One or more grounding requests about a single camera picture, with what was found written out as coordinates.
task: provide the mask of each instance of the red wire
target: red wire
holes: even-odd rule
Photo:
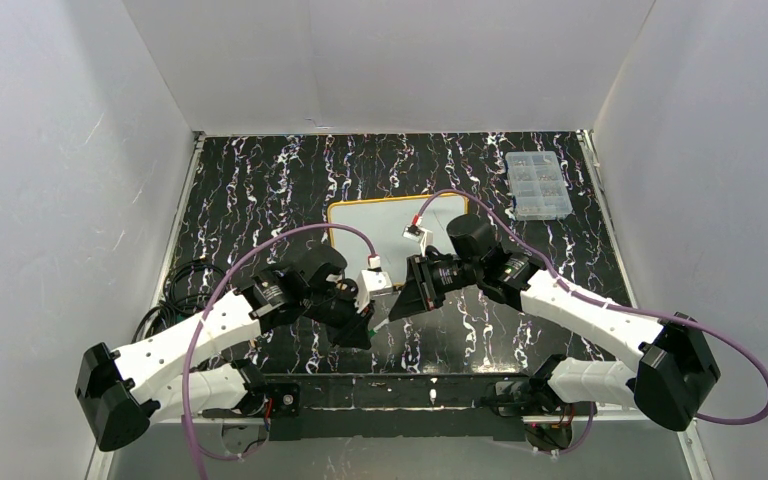
[[[567,418],[567,405],[561,410],[561,418],[558,419],[558,423],[553,423],[553,427],[560,427],[564,424],[564,419]]]
[[[266,406],[266,413],[263,415],[264,420],[269,420],[269,414],[272,413],[272,399],[269,399],[269,405]]]
[[[572,419],[575,417],[575,405],[570,405],[570,419],[566,423],[566,426],[572,425]]]

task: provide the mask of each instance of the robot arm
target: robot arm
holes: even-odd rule
[[[447,292],[477,285],[491,300],[557,323],[618,359],[586,362],[555,355],[505,395],[531,398],[544,411],[581,401],[619,404],[638,408],[670,430],[687,428],[720,377],[701,332],[608,310],[611,300],[579,286],[564,291],[539,260],[505,250],[490,224],[476,215],[460,216],[446,230],[457,255],[426,246],[423,254],[409,257],[405,288],[390,321],[439,308]],[[421,241],[427,231],[411,225],[405,236]],[[575,291],[602,307],[574,298]]]
[[[331,343],[370,348],[372,294],[392,288],[369,259],[357,282],[344,279],[345,259],[329,246],[309,250],[296,262],[255,273],[213,306],[196,344],[193,363],[245,343],[305,316],[327,326]],[[110,350],[104,343],[84,353],[75,394],[99,449],[121,448],[152,423],[182,414],[181,371],[187,345],[203,314],[140,342]],[[275,393],[247,362],[191,374],[194,410],[237,409],[251,413]]]

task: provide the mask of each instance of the white wall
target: white wall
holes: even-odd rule
[[[717,326],[768,365],[768,2],[657,2],[595,132],[640,302]],[[703,410],[756,412],[758,374],[715,353],[723,377]],[[717,478],[768,478],[768,419],[700,434]]]
[[[121,2],[0,1],[0,479],[83,478],[80,356],[148,308],[191,152]]]
[[[125,0],[211,134],[589,128],[652,2]]]

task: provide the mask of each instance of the clear plastic storage box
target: clear plastic storage box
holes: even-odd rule
[[[510,152],[505,163],[517,220],[559,220],[572,213],[555,152]]]

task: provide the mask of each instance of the black table surface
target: black table surface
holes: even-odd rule
[[[526,224],[513,219],[503,159],[508,152],[537,150],[557,154],[573,213]],[[173,268],[202,256],[227,268],[278,232],[325,221],[335,202],[456,188],[507,218],[564,277],[629,302],[574,132],[214,137],[205,140],[196,168]],[[296,235],[244,267],[243,275],[326,240],[325,233]],[[211,283],[191,278],[189,292],[206,291]],[[378,301],[376,315],[383,318],[393,300]],[[390,324],[373,337],[370,351],[331,348],[325,328],[309,319],[277,328],[254,347],[232,349],[264,373],[310,374],[533,372],[553,353],[613,359],[549,321],[493,303],[475,288],[449,294],[439,310]]]

